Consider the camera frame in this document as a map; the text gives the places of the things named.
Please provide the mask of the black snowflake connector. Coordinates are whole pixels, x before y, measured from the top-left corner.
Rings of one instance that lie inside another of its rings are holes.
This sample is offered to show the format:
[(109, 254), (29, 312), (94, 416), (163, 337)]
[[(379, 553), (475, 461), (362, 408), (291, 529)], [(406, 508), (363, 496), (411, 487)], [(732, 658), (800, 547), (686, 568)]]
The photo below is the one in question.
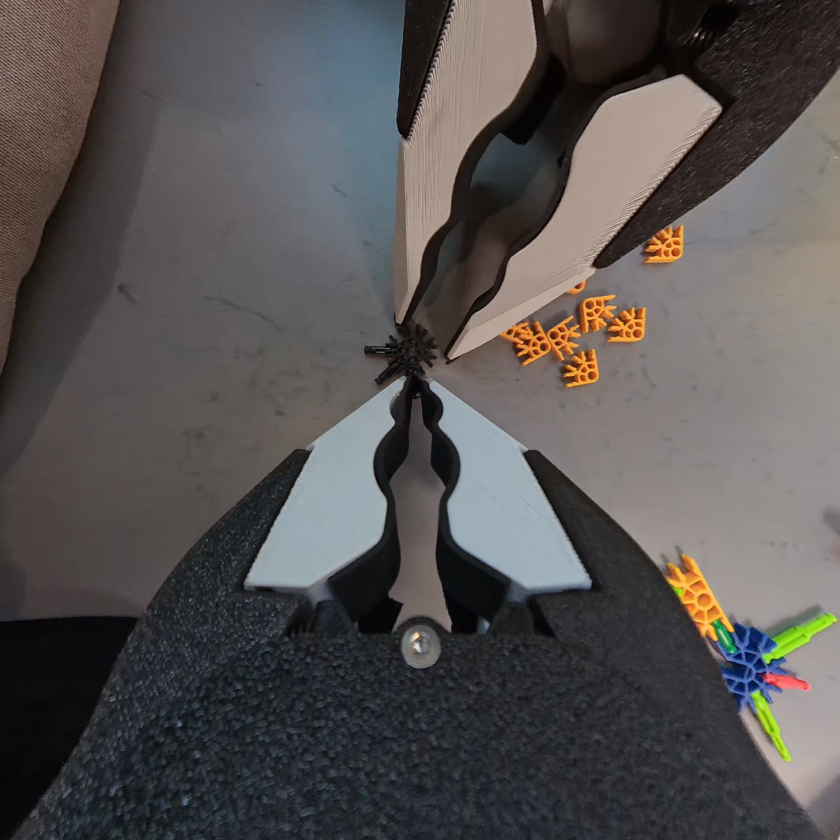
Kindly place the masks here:
[(401, 355), (397, 359), (391, 360), (389, 364), (392, 362), (401, 364), (401, 375), (411, 373), (420, 375), (426, 370), (431, 370), (437, 359), (437, 344), (433, 334), (420, 323), (410, 327), (401, 325), (396, 330), (397, 335), (389, 336), (386, 344), (398, 344)]

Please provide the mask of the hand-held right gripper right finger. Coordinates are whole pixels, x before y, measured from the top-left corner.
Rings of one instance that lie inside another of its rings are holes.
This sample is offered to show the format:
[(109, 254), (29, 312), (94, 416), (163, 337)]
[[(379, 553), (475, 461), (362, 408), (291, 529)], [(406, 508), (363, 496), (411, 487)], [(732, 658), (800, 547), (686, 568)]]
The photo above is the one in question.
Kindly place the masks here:
[(534, 597), (588, 592), (592, 577), (526, 446), (434, 381), (416, 392), (444, 486), (435, 550), (451, 630), (479, 634), (510, 606), (533, 632)]

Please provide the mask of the blue green assembly with red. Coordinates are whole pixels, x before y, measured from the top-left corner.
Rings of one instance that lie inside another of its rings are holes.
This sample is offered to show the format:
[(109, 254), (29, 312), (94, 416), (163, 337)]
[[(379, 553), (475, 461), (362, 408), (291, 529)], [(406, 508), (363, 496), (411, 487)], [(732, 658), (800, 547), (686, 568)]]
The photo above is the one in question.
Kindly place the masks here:
[(792, 762), (780, 723), (773, 712), (776, 697), (812, 691), (812, 685), (789, 668), (789, 657), (838, 624), (830, 612), (784, 626), (769, 635), (730, 618), (696, 560), (682, 553), (665, 564), (665, 580), (691, 622), (716, 657), (721, 678), (739, 713), (748, 712), (780, 758)]

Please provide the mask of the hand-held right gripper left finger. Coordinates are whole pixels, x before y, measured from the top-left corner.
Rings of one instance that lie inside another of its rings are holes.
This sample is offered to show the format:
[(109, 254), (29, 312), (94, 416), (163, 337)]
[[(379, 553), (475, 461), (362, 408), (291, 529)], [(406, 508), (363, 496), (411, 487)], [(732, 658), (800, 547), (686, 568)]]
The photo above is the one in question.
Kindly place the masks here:
[(335, 601), (356, 623), (401, 567), (391, 483), (410, 445), (412, 379), (401, 377), (317, 438), (244, 580), (247, 591)]

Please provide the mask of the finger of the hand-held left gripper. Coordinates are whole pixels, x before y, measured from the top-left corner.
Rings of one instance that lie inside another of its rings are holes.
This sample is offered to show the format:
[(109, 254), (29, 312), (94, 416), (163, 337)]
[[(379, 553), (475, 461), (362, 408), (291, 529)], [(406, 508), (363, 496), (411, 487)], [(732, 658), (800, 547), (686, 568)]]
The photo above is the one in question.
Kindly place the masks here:
[(409, 322), (490, 142), (549, 63), (550, 2), (405, 3), (396, 124), (394, 321)]
[(652, 73), (609, 90), (570, 145), (565, 180), (448, 346), (450, 361), (560, 298), (718, 119), (720, 102), (686, 75)]

